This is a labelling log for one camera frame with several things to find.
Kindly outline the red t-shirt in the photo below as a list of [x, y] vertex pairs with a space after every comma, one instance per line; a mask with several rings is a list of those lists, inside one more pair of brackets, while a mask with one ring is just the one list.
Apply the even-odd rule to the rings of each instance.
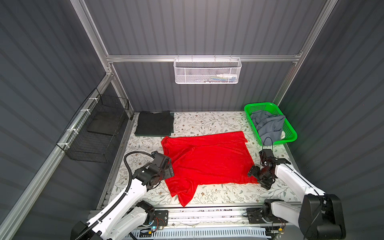
[[257, 184], [249, 177], [255, 165], [242, 131], [197, 137], [165, 137], [164, 154], [172, 160], [174, 176], [166, 180], [172, 197], [183, 207], [193, 199], [198, 186]]

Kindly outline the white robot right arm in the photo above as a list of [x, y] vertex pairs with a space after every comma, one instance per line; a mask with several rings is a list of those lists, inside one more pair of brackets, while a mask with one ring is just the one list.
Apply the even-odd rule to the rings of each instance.
[[249, 177], [270, 190], [276, 179], [282, 180], [298, 197], [301, 207], [283, 200], [267, 199], [260, 210], [247, 210], [249, 221], [255, 218], [272, 224], [285, 220], [300, 229], [305, 240], [344, 240], [347, 236], [342, 202], [304, 178], [284, 158], [276, 158], [271, 149], [259, 152], [261, 166], [253, 166]]

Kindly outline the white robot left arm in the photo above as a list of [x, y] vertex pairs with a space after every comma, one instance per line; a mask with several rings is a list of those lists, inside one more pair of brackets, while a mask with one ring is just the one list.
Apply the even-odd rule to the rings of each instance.
[[[133, 173], [127, 158], [134, 154], [146, 155], [152, 161]], [[80, 221], [75, 224], [71, 231], [71, 240], [122, 240], [137, 227], [153, 222], [155, 207], [140, 199], [162, 181], [175, 175], [172, 160], [157, 151], [150, 154], [132, 151], [125, 154], [123, 161], [129, 173], [127, 185], [94, 217], [86, 223]]]

